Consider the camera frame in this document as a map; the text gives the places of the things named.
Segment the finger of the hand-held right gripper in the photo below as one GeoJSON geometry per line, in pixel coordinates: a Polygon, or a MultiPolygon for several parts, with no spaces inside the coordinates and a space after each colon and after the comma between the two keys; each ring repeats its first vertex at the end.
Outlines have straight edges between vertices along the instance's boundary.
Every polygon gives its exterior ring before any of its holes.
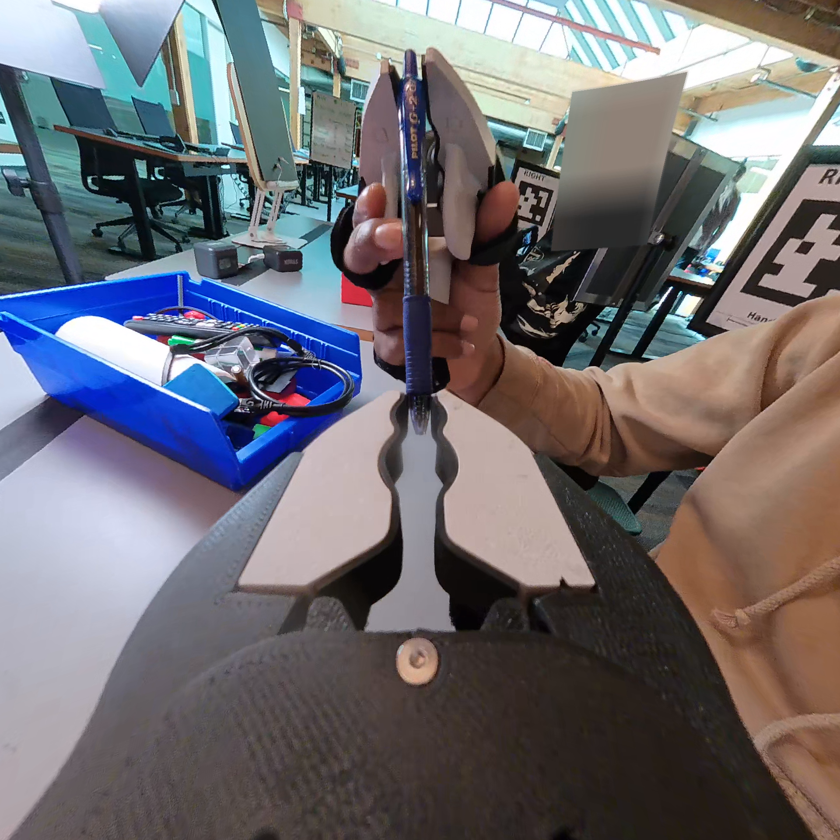
{"type": "Polygon", "coordinates": [[[385,189],[386,219],[401,213],[401,142],[397,97],[401,80],[390,62],[381,62],[371,82],[362,112],[360,133],[360,181],[364,186],[381,184],[385,189]]]}
{"type": "Polygon", "coordinates": [[[437,205],[443,237],[453,257],[468,259],[480,197],[496,172],[497,145],[476,100],[444,55],[429,47],[423,58],[434,160],[442,178],[437,205]]]}

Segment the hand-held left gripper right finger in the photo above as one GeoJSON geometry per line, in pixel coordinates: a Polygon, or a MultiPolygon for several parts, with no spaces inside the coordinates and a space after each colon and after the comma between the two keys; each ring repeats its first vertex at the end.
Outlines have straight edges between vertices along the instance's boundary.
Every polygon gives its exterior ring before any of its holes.
{"type": "Polygon", "coordinates": [[[434,403],[437,535],[455,556],[522,596],[595,578],[538,462],[520,438],[451,392],[434,403]]]}

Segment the blue ballpoint pen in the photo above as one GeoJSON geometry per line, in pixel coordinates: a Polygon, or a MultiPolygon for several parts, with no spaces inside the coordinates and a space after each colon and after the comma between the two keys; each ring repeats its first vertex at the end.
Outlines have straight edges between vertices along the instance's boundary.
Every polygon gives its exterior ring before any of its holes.
{"type": "Polygon", "coordinates": [[[404,54],[398,117],[402,175],[402,306],[406,398],[413,430],[423,435],[431,415],[434,385],[424,168],[427,121],[421,60],[411,49],[404,54]]]}

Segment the blue storage bin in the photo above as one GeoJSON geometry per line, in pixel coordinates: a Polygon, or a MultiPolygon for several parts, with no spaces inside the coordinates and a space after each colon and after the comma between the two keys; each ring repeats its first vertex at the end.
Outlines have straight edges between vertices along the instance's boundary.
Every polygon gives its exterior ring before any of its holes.
{"type": "Polygon", "coordinates": [[[291,418],[236,449],[220,419],[132,373],[57,338],[69,320],[97,316],[124,322],[174,305],[178,280],[185,305],[224,321],[282,331],[319,359],[334,363],[361,389],[359,336],[215,280],[186,272],[137,276],[2,297],[2,331],[46,394],[231,490],[253,485],[339,414],[291,418]]]}

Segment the person's right hand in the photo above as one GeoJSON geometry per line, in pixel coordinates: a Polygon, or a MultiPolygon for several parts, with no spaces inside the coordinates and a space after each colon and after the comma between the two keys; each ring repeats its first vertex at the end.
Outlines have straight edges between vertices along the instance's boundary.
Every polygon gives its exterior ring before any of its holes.
{"type": "MultiPolygon", "coordinates": [[[[368,274],[403,255],[403,231],[385,219],[385,189],[372,184],[360,192],[353,210],[353,232],[343,252],[345,267],[368,274]]],[[[504,364],[498,338],[501,323],[499,266],[457,260],[451,269],[448,303],[433,301],[433,356],[448,363],[448,389],[478,406],[497,382],[504,364]]],[[[404,363],[403,268],[373,290],[374,350],[388,364],[404,363]]]]}

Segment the teal office chair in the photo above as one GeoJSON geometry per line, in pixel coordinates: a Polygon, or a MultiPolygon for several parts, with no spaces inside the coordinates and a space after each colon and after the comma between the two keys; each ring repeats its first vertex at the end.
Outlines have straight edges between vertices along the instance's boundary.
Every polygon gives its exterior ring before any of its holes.
{"type": "Polygon", "coordinates": [[[637,519],[636,514],[631,511],[624,498],[612,486],[598,481],[586,493],[625,532],[634,537],[642,533],[643,526],[637,519]]]}

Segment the small black white marker poster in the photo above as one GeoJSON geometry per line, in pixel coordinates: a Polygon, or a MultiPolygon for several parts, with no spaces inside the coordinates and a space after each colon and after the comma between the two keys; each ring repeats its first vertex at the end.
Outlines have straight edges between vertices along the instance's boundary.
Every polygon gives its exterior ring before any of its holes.
{"type": "Polygon", "coordinates": [[[537,226],[541,235],[551,227],[557,203],[560,172],[517,158],[511,180],[519,191],[518,226],[537,226]]]}

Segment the red block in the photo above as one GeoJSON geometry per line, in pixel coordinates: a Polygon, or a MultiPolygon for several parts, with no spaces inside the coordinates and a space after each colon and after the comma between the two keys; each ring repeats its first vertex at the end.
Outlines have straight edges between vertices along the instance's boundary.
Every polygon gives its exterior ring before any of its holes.
{"type": "Polygon", "coordinates": [[[276,427],[280,424],[285,423],[287,420],[290,419],[288,413],[284,413],[280,409],[283,407],[306,407],[310,403],[310,399],[306,396],[294,392],[287,395],[288,399],[280,405],[279,407],[275,407],[270,411],[262,413],[258,419],[258,425],[266,426],[266,427],[276,427]]]}

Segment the white metal stand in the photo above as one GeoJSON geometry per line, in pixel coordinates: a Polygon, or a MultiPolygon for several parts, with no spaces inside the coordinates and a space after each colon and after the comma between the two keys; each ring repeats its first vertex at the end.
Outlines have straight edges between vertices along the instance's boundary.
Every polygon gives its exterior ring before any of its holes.
{"type": "Polygon", "coordinates": [[[251,207],[251,214],[246,231],[236,234],[230,238],[233,245],[249,247],[252,249],[263,249],[268,245],[285,246],[291,249],[300,249],[306,245],[304,238],[295,238],[280,234],[276,231],[277,219],[282,208],[282,199],[285,193],[295,192],[298,189],[297,181],[266,182],[260,183],[255,188],[255,197],[251,207]],[[267,198],[271,198],[268,220],[262,224],[262,216],[267,198]]]}

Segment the black tripod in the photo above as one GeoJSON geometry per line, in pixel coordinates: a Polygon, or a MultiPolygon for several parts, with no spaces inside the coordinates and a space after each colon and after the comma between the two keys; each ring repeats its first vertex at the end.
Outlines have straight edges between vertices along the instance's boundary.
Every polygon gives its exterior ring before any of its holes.
{"type": "Polygon", "coordinates": [[[648,240],[644,249],[644,259],[640,263],[639,267],[633,272],[631,284],[626,291],[621,305],[616,311],[616,315],[606,330],[604,337],[594,351],[589,362],[589,366],[599,368],[606,360],[607,355],[612,350],[613,343],[627,320],[630,311],[634,308],[634,304],[639,297],[640,291],[642,290],[648,276],[653,272],[660,255],[673,250],[675,244],[676,236],[672,234],[655,233],[651,235],[651,238],[648,240]]]}

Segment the grey cube device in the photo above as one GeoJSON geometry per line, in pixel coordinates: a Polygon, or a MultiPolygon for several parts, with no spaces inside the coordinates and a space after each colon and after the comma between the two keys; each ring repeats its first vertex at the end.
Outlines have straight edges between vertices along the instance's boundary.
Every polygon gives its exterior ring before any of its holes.
{"type": "Polygon", "coordinates": [[[204,278],[225,280],[236,277],[240,264],[238,247],[226,241],[203,241],[194,245],[193,255],[197,273],[204,278]]]}

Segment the black office chair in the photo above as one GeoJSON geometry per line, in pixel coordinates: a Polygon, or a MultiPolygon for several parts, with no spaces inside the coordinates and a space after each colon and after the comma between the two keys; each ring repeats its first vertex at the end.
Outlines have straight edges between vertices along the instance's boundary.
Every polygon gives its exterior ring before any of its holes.
{"type": "Polygon", "coordinates": [[[127,255],[124,239],[136,234],[140,256],[146,260],[156,258],[153,233],[173,243],[175,251],[183,251],[182,243],[188,241],[185,234],[174,234],[163,223],[155,220],[155,213],[167,203],[182,198],[181,190],[167,179],[141,177],[135,159],[129,152],[122,152],[111,143],[99,143],[76,137],[80,156],[80,176],[85,189],[94,196],[112,198],[129,206],[131,215],[97,223],[91,236],[102,237],[107,227],[124,225],[126,229],[118,238],[113,252],[127,255]]]}

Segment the wooden desk black legs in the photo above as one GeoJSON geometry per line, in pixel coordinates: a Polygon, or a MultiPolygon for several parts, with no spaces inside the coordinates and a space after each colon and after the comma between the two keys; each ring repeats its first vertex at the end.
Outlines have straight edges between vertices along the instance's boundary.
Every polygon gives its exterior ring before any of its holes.
{"type": "MultiPolygon", "coordinates": [[[[182,233],[188,237],[188,241],[191,235],[210,240],[218,240],[227,236],[219,179],[222,175],[229,174],[234,164],[241,162],[242,159],[232,158],[229,154],[224,154],[221,148],[206,149],[185,145],[177,150],[173,143],[162,143],[160,139],[148,135],[126,134],[111,129],[83,129],[55,124],[53,130],[69,135],[75,140],[77,136],[80,136],[99,143],[113,144],[119,151],[129,152],[133,155],[141,177],[167,179],[175,184],[186,197],[197,196],[198,206],[203,215],[202,227],[192,227],[183,232],[177,227],[165,224],[160,215],[160,210],[170,203],[164,204],[155,213],[155,220],[166,225],[175,235],[182,233]]],[[[140,256],[136,234],[129,234],[124,239],[124,244],[129,252],[127,255],[112,251],[117,244],[110,248],[111,253],[134,259],[143,259],[140,256]]]]}

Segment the person's beige hoodie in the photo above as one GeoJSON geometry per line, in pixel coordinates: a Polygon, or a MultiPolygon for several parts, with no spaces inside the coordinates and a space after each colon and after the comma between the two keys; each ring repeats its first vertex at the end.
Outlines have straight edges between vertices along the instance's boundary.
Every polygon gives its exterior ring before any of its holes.
{"type": "Polygon", "coordinates": [[[654,554],[816,838],[838,838],[837,503],[836,456],[721,453],[654,554]]]}

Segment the studio light panel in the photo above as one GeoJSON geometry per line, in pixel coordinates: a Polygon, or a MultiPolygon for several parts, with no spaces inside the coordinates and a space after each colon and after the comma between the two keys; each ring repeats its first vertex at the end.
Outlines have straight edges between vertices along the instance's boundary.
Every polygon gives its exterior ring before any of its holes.
{"type": "MultiPolygon", "coordinates": [[[[98,3],[98,14],[138,86],[146,82],[182,6],[183,1],[98,3]]],[[[1,63],[90,88],[107,86],[77,17],[64,2],[2,1],[1,63]]]]}

